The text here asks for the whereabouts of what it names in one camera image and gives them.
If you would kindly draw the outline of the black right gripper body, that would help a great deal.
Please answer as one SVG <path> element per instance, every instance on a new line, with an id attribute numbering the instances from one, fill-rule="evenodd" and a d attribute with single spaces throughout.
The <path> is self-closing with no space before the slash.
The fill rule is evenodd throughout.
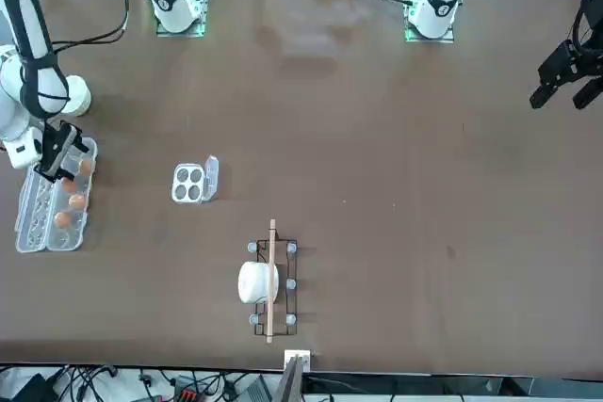
<path id="1" fill-rule="evenodd" d="M 81 140 L 81 129 L 74 124 L 61 121 L 58 126 L 46 121 L 43 125 L 41 143 L 41 165 L 52 166 L 63 151 Z"/>

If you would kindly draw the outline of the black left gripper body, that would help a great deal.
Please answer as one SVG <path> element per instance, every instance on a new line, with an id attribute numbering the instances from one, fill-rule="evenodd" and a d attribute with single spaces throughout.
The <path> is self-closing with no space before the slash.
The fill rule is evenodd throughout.
<path id="1" fill-rule="evenodd" d="M 564 40 L 538 68 L 540 85 L 559 88 L 587 76 L 602 74 L 602 50 Z"/>

